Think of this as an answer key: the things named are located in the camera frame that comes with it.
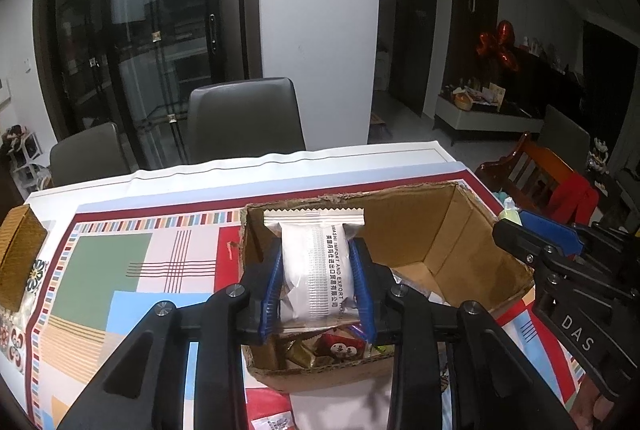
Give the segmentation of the person right hand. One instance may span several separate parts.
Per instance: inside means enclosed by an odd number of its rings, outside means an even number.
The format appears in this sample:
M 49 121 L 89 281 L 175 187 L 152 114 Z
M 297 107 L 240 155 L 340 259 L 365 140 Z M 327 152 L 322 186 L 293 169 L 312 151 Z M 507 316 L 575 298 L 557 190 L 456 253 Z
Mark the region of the person right hand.
M 579 430 L 591 430 L 596 421 L 605 420 L 613 406 L 614 403 L 605 398 L 594 382 L 585 376 L 570 409 L 570 416 Z

